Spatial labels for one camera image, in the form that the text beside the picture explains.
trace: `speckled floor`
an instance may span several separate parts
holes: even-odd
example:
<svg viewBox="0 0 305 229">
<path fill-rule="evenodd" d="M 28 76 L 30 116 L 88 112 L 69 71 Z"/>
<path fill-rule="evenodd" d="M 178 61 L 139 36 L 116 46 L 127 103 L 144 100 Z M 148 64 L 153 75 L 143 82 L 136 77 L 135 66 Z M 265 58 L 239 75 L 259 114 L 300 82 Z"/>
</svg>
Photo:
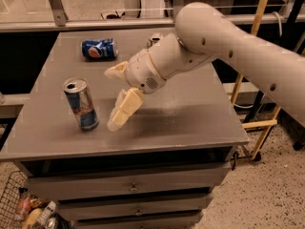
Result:
<svg viewBox="0 0 305 229">
<path fill-rule="evenodd" d="M 252 150 L 259 133 L 249 134 Z M 305 150 L 295 151 L 280 125 L 273 128 L 257 163 L 239 160 L 195 229 L 305 228 Z M 0 164 L 0 195 L 11 163 Z"/>
</svg>

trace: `can lying on its side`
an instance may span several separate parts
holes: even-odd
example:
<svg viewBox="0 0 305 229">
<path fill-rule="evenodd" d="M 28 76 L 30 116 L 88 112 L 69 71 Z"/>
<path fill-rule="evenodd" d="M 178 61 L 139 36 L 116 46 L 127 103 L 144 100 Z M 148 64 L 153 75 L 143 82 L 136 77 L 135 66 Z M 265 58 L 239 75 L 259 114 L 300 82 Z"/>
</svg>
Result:
<svg viewBox="0 0 305 229">
<path fill-rule="evenodd" d="M 86 40 L 81 47 L 83 55 L 89 59 L 115 59 L 118 54 L 113 38 Z"/>
<path fill-rule="evenodd" d="M 86 79 L 73 77 L 63 84 L 65 95 L 82 130 L 89 131 L 98 125 L 92 96 Z"/>
</svg>

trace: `drawer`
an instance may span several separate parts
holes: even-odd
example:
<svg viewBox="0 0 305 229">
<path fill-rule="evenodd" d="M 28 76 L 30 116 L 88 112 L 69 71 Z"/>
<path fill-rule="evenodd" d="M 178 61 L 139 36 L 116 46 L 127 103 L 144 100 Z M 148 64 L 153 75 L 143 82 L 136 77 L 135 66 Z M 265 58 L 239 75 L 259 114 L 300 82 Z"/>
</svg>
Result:
<svg viewBox="0 0 305 229">
<path fill-rule="evenodd" d="M 189 194 L 184 191 L 173 192 L 173 195 L 152 193 L 60 204 L 57 212 L 66 220 L 143 217 L 156 213 L 202 210 L 208 207 L 213 198 L 212 194 L 198 193 L 198 190 L 191 190 Z"/>
<path fill-rule="evenodd" d="M 229 162 L 159 167 L 62 177 L 29 178 L 27 187 L 54 201 L 214 187 L 230 170 Z"/>
<path fill-rule="evenodd" d="M 169 226 L 193 226 L 202 218 L 202 212 L 173 213 L 142 218 L 102 219 L 76 222 L 77 229 L 153 229 Z"/>
</svg>

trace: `drawer knob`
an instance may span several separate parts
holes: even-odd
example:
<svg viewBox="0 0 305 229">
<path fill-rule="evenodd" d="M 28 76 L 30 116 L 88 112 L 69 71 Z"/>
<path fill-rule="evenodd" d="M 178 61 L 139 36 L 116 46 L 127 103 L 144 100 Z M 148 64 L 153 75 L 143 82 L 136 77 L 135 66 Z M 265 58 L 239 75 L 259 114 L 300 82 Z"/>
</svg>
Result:
<svg viewBox="0 0 305 229">
<path fill-rule="evenodd" d="M 138 188 L 135 186 L 135 183 L 132 184 L 132 187 L 130 188 L 131 193 L 136 193 L 138 191 Z"/>
<path fill-rule="evenodd" d="M 143 215 L 142 211 L 140 209 L 137 209 L 136 212 L 134 213 L 137 217 L 140 217 Z"/>
</svg>

